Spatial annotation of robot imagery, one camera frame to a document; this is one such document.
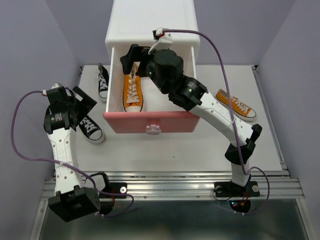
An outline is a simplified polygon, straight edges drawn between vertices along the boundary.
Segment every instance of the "drawer knob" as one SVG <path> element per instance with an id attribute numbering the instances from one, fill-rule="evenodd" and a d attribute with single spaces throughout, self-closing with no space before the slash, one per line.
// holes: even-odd
<path id="1" fill-rule="evenodd" d="M 161 133 L 161 128 L 156 124 L 147 125 L 145 133 L 149 135 L 159 135 Z"/>

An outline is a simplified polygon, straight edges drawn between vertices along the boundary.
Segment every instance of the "pink drawer front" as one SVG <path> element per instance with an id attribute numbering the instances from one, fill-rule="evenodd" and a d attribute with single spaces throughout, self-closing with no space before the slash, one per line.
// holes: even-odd
<path id="1" fill-rule="evenodd" d="M 200 119 L 187 111 L 105 112 L 103 117 L 117 134 L 145 133 L 151 125 L 162 133 L 191 133 Z"/>

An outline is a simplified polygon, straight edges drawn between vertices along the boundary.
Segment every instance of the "metal frame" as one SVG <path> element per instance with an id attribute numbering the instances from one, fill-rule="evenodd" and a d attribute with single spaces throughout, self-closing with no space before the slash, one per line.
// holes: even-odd
<path id="1" fill-rule="evenodd" d="M 282 171 L 267 171 L 270 181 L 270 199 L 296 199 L 308 238 L 316 240 L 317 234 L 308 211 L 305 196 L 298 179 L 290 177 L 287 165 L 281 151 L 280 143 L 271 119 L 264 95 L 261 91 L 257 70 L 252 66 L 252 72 L 257 84 L 263 107 L 271 128 Z M 134 196 L 135 201 L 215 201 L 212 196 L 215 182 L 230 181 L 231 172 L 106 172 L 111 182 L 126 182 L 127 192 Z M 252 180 L 257 181 L 261 196 L 267 194 L 267 184 L 259 171 L 252 172 Z M 55 181 L 45 181 L 40 197 L 37 214 L 33 223 L 31 240 L 38 240 L 45 219 L 48 198 L 54 196 Z M 130 201 L 130 198 L 119 201 Z"/>

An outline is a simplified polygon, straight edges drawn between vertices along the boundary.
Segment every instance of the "screw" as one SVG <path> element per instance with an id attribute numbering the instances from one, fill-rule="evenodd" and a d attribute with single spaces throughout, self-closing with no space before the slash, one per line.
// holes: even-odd
<path id="1" fill-rule="evenodd" d="M 257 193 L 257 192 L 259 192 L 259 187 L 258 187 L 257 185 L 253 185 L 253 186 L 252 186 L 252 190 L 253 190 L 255 193 Z"/>
<path id="2" fill-rule="evenodd" d="M 127 188 L 125 186 L 122 186 L 120 188 L 120 193 L 125 194 L 127 192 Z"/>

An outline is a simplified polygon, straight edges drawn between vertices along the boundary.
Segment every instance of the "white table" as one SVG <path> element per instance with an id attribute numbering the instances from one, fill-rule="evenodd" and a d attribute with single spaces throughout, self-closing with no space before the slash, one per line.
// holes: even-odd
<path id="1" fill-rule="evenodd" d="M 106 141 L 94 145 L 86 141 L 80 129 L 76 136 L 76 153 L 81 170 L 85 172 L 227 172 L 231 164 L 224 154 L 228 140 L 204 120 L 192 133 L 117 134 L 102 117 L 106 104 L 98 98 L 96 65 L 84 66 L 79 87 L 98 103 L 89 113 L 104 130 Z M 230 91 L 252 107 L 263 130 L 256 141 L 250 165 L 265 171 L 281 171 L 280 158 L 272 137 L 256 81 L 249 65 L 225 66 Z M 196 66 L 197 79 L 215 95 L 225 84 L 220 66 Z"/>

